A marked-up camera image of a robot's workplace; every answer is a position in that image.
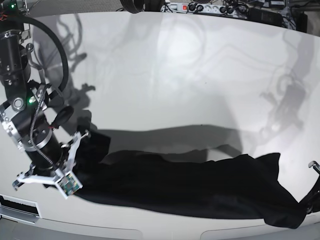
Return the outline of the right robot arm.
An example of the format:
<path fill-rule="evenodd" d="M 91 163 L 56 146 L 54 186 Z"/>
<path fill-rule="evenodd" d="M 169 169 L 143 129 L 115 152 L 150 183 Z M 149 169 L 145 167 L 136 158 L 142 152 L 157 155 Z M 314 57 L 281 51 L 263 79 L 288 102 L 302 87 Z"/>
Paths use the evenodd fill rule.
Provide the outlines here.
<path fill-rule="evenodd" d="M 0 106 L 0 122 L 31 160 L 29 170 L 18 174 L 12 185 L 15 189 L 33 183 L 53 186 L 65 197 L 101 192 L 107 172 L 102 159 L 110 139 L 83 126 L 66 144 L 56 139 L 54 130 L 74 113 L 63 95 L 69 80 L 68 53 L 56 34 L 27 12 L 21 1 L 0 3 L 0 81 L 6 95 Z M 26 24 L 41 29 L 55 44 L 62 63 L 58 86 L 47 83 L 45 70 L 33 62 L 33 45 L 23 46 L 29 36 Z"/>

